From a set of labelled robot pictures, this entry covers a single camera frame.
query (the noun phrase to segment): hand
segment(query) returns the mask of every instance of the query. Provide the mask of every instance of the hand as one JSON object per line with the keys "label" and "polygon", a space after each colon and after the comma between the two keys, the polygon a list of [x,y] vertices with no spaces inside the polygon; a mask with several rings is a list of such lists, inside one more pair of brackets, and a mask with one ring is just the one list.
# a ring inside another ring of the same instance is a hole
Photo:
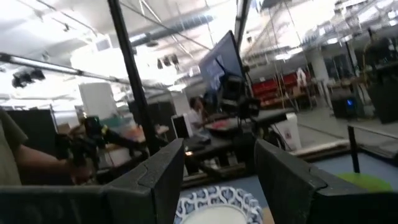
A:
{"label": "hand", "polygon": [[75,184],[87,182],[93,174],[93,166],[91,166],[90,161],[87,161],[85,166],[77,167],[71,160],[67,160],[65,165],[67,172],[70,174],[70,177]]}

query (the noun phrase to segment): white patterned plate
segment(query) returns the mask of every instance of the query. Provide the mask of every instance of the white patterned plate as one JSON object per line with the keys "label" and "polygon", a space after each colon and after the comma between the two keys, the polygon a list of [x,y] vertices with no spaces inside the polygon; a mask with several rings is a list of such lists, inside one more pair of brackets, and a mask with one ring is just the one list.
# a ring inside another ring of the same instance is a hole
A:
{"label": "white patterned plate", "polygon": [[174,224],[262,224],[253,195],[233,187],[208,187],[178,201]]}

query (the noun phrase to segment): blue and white pattern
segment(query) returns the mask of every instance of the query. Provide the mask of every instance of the blue and white pattern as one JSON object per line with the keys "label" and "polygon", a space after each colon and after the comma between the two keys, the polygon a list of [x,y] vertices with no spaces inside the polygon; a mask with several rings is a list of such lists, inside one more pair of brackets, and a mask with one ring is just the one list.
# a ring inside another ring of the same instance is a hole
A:
{"label": "blue and white pattern", "polygon": [[174,224],[180,224],[201,208],[228,205],[242,211],[247,224],[262,224],[262,209],[252,194],[233,187],[212,186],[191,193],[178,201]]}

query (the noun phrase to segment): green sleeve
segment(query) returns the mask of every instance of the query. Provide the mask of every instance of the green sleeve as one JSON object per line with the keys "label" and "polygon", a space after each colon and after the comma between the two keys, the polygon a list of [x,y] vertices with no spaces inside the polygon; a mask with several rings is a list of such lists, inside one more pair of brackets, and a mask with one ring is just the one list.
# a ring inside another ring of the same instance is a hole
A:
{"label": "green sleeve", "polygon": [[4,111],[0,109],[0,121],[4,130],[7,143],[12,151],[15,151],[27,140],[27,136],[18,127],[14,120]]}

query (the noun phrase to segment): person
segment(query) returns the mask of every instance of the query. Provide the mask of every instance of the person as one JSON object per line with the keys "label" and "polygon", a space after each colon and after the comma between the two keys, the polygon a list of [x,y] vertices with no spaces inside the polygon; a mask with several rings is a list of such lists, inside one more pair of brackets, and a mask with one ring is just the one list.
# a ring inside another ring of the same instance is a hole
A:
{"label": "person", "polygon": [[191,124],[193,133],[200,132],[206,124],[205,110],[200,97],[192,97],[189,99],[188,120]]}
{"label": "person", "polygon": [[48,174],[69,174],[72,180],[84,182],[91,169],[75,167],[69,160],[57,158],[24,145],[27,136],[0,108],[0,185],[21,185],[18,168],[37,170]]}

